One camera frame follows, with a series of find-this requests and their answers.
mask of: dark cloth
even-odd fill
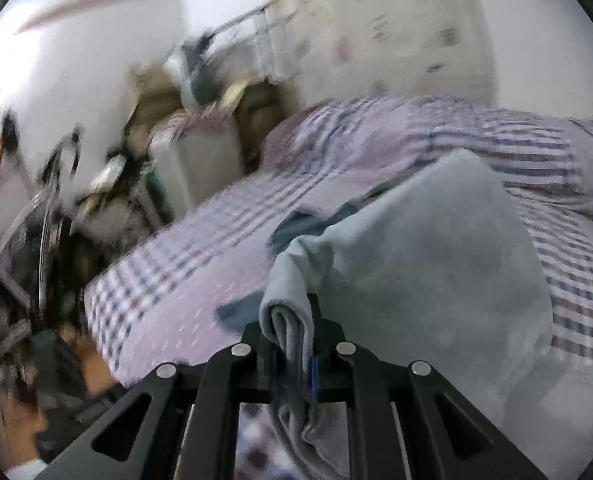
[[[339,223],[358,211],[352,202],[344,203],[334,215],[326,220],[304,211],[292,211],[276,228],[270,237],[270,248],[276,258],[288,248],[295,238],[302,235],[321,236],[330,226]]]
[[[242,334],[245,326],[259,320],[259,306],[263,291],[254,292],[242,300],[216,308],[216,320],[228,332]]]

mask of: gray towel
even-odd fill
[[[279,254],[259,317],[297,378],[312,354],[308,293],[349,340],[384,361],[432,363],[493,422],[551,339],[529,234],[498,177],[465,150]],[[288,389],[272,413],[279,439],[312,477],[349,476],[343,411]]]
[[[307,211],[292,211],[274,230],[268,246],[272,254],[285,251],[296,237],[302,235],[322,235],[330,226],[353,215],[359,206],[353,202],[345,202],[338,211],[329,218],[323,219]],[[214,315],[217,322],[228,332],[242,334],[248,323],[259,320],[259,306],[263,299],[263,291],[254,292],[241,300],[232,301],[216,308]]]

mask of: white storage box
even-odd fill
[[[175,220],[244,176],[239,136],[231,119],[218,128],[164,128],[153,135],[149,153]]]

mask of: bed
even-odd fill
[[[266,139],[257,173],[89,284],[88,324],[112,373],[131,384],[160,362],[198,364],[236,343],[215,311],[263,290],[268,240],[289,213],[331,216],[456,148],[502,178],[550,290],[549,360],[526,372],[497,424],[549,478],[577,478],[593,456],[593,121],[432,97],[369,97],[296,114]],[[264,410],[245,406],[239,431],[237,478],[302,477]]]

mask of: purple plaid bedding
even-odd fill
[[[366,98],[324,105],[291,132],[265,170],[214,197],[91,283],[86,313],[92,336],[123,382],[147,373],[151,363],[205,360],[195,351],[197,339],[187,346],[182,340],[168,344],[168,336],[157,332],[201,316],[205,322],[197,321],[193,332],[211,331],[216,349],[233,342],[220,335],[211,313],[171,306],[177,289],[192,280],[200,288],[200,275],[210,269],[218,275],[236,247],[264,244],[272,225],[317,189],[332,194],[336,182],[363,172],[369,179],[356,187],[360,194],[367,184],[414,174],[466,148],[500,175],[532,237],[550,287],[552,346],[561,358],[593,365],[593,247],[575,221],[576,213],[593,213],[593,190],[565,130],[581,127],[593,135],[593,122],[561,122],[458,99]],[[248,277],[250,292],[264,286],[270,265]],[[236,478],[301,478],[276,446],[264,410],[241,410]]]

